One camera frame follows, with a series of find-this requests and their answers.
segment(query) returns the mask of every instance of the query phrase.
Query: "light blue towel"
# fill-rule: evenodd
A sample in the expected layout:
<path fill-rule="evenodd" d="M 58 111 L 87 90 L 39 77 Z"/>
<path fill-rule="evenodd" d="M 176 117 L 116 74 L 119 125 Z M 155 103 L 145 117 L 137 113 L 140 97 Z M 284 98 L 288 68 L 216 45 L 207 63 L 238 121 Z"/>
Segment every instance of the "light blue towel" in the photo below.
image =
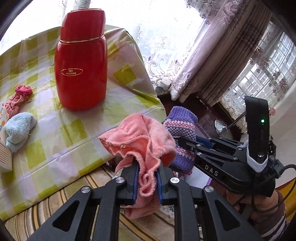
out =
<path fill-rule="evenodd" d="M 6 145 L 12 152 L 17 152 L 27 141 L 29 131 L 36 125 L 35 117 L 28 112 L 16 114 L 4 125 L 8 138 Z"/>

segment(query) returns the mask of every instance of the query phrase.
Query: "pink scrunchie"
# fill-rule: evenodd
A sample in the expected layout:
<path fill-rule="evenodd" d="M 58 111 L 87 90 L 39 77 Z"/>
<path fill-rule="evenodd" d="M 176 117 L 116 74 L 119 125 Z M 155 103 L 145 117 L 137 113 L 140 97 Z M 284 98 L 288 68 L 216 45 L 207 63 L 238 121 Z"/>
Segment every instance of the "pink scrunchie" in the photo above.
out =
<path fill-rule="evenodd" d="M 24 102 L 25 99 L 31 93 L 33 93 L 31 87 L 25 85 L 19 85 L 18 87 L 16 87 L 15 92 L 15 95 L 11 96 L 8 101 L 2 104 L 9 115 L 8 119 L 17 114 L 19 103 Z"/>

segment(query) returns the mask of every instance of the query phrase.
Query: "human hand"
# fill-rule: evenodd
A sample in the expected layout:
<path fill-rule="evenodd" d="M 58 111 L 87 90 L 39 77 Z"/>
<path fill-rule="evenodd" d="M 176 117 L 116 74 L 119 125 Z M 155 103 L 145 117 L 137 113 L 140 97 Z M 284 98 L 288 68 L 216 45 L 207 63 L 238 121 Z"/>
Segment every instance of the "human hand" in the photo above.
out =
<path fill-rule="evenodd" d="M 241 194 L 234 194 L 230 191 L 226 191 L 226 195 L 227 195 L 227 201 L 233 205 L 235 204 L 243 195 Z M 277 192 L 274 190 L 274 192 L 272 193 L 271 197 L 265 197 L 262 195 L 256 195 L 254 197 L 254 203 L 255 206 L 258 210 L 266 210 L 269 209 L 275 205 L 278 204 L 279 201 L 279 196 L 277 194 Z M 252 203 L 252 197 L 251 196 L 246 196 L 240 203 L 244 203 L 244 204 L 251 204 Z M 234 207 L 237 211 L 239 211 L 239 205 L 236 205 Z M 250 218 L 252 220 L 254 220 L 256 223 L 261 223 L 264 220 L 268 219 L 268 217 L 272 214 L 274 214 L 277 211 L 278 208 L 275 208 L 269 212 L 266 213 L 258 213 L 256 211 L 253 211 Z"/>

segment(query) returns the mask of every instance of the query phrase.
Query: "knitted sock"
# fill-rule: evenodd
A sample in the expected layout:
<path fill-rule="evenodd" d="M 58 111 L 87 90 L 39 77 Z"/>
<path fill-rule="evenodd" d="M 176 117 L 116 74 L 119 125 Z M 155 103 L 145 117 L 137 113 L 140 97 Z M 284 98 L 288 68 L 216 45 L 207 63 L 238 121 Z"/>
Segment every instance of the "knitted sock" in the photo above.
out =
<path fill-rule="evenodd" d="M 195 141 L 195 123 L 197 117 L 191 111 L 174 106 L 165 119 L 163 125 L 175 138 L 176 150 L 178 152 L 170 168 L 178 173 L 189 174 L 194 166 L 194 153 L 181 148 L 176 138 L 185 137 Z"/>

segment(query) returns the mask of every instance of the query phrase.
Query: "black cable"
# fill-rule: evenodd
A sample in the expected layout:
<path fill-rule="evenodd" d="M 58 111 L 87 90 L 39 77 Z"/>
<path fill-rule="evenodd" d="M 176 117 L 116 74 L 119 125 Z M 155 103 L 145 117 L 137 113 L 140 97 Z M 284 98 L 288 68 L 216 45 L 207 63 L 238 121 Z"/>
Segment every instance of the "black cable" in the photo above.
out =
<path fill-rule="evenodd" d="M 296 171 L 296 165 L 294 165 L 294 164 L 286 165 L 286 166 L 284 167 L 284 171 L 287 170 L 287 169 L 289 169 L 289 168 L 294 168 L 295 171 Z M 256 212 L 258 212 L 258 213 L 267 213 L 267 212 L 270 212 L 271 210 L 277 208 L 277 207 L 278 207 L 279 205 L 281 205 L 281 204 L 287 199 L 287 197 L 291 194 L 291 192 L 293 191 L 295 185 L 296 185 L 296 178 L 295 178 L 295 181 L 294 181 L 293 186 L 291 187 L 291 189 L 290 189 L 290 191 L 287 193 L 287 195 L 283 198 L 283 200 L 281 200 L 277 205 L 275 205 L 275 206 L 273 206 L 273 207 L 271 207 L 271 208 L 269 208 L 269 209 L 266 209 L 266 210 L 258 210 L 258 209 L 256 208 L 256 206 L 255 206 L 255 202 L 254 202 L 254 195 L 252 195 L 252 208 L 253 208 L 253 210 L 256 211 Z"/>
<path fill-rule="evenodd" d="M 237 200 L 232 206 L 235 207 L 236 205 L 238 205 L 244 198 L 245 198 L 246 194 L 242 195 L 242 197 Z"/>
<path fill-rule="evenodd" d="M 263 184 L 265 184 L 266 182 L 270 181 L 271 179 L 275 178 L 278 174 L 274 173 L 273 175 L 271 175 L 268 179 L 266 179 L 265 181 L 257 184 L 258 187 L 262 186 Z"/>

